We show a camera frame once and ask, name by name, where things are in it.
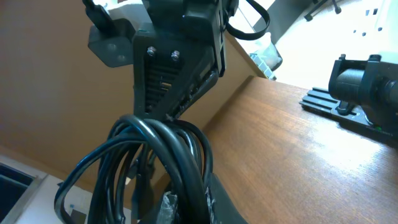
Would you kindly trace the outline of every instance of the black mechanical device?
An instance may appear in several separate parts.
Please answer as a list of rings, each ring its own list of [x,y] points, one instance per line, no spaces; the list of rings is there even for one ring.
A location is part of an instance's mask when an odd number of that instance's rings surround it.
[[[398,65],[369,60],[335,61],[329,90],[313,88],[300,104],[379,133],[398,137]]]
[[[54,209],[62,222],[73,223],[64,208],[67,192],[100,160],[88,223],[125,223],[127,177],[136,178],[131,217],[140,223],[246,223],[213,173],[206,136],[178,120],[224,75],[225,30],[244,40],[266,33],[267,11],[246,1],[265,20],[264,30],[247,34],[228,23],[238,0],[143,0],[152,22],[138,30],[128,19],[112,20],[102,6],[83,0],[94,23],[91,51],[109,67],[134,64],[134,115],[121,116],[108,139],[60,184]],[[157,203],[150,185],[156,157],[171,179]]]

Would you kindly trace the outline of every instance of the floor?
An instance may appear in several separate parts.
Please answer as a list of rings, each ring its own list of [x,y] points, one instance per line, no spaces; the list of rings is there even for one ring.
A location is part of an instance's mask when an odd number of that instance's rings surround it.
[[[303,16],[311,5],[275,45],[284,59],[274,72],[277,82],[327,89],[334,61],[341,54],[346,54],[347,59],[367,60],[373,48],[371,39],[379,32],[380,13],[373,15],[373,12],[380,9],[382,2],[341,0],[337,4],[342,12],[335,14],[332,1],[328,1],[307,22]]]

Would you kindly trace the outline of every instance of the silver bolt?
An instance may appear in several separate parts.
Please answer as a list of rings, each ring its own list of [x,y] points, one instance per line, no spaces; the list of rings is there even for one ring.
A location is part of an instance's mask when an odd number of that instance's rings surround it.
[[[116,44],[108,44],[108,50],[109,51],[115,51],[116,50]]]
[[[178,50],[173,51],[172,59],[174,62],[177,62],[180,59],[180,52]]]
[[[149,56],[154,57],[154,56],[155,56],[155,53],[156,53],[156,48],[154,48],[154,47],[152,47],[152,46],[151,46],[151,47],[148,47],[147,53],[148,53]]]
[[[126,57],[124,55],[119,55],[118,56],[118,61],[124,62],[126,60]]]

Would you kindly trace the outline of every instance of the chair leg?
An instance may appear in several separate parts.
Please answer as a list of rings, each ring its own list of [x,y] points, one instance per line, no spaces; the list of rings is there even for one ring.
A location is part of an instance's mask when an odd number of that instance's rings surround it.
[[[328,0],[322,0],[322,1],[320,1],[320,3],[318,3],[318,4],[316,4],[315,6],[314,6],[314,8],[312,8],[311,9],[311,11],[307,14],[307,15],[305,15],[304,16],[304,18],[307,20],[307,21],[311,21],[312,20],[312,16],[311,16],[311,14],[313,13],[313,12],[315,12],[317,9],[319,9],[319,7],[321,7],[324,3],[326,3]]]
[[[333,1],[333,4],[335,5],[336,14],[341,13],[341,8],[337,6],[336,0],[331,0],[331,1]]]

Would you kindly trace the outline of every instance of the wooden table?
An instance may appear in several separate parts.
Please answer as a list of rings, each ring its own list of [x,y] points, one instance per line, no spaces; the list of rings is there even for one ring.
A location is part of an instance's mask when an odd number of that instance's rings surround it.
[[[304,111],[307,91],[253,78],[206,127],[236,208],[249,223],[398,223],[398,144]]]

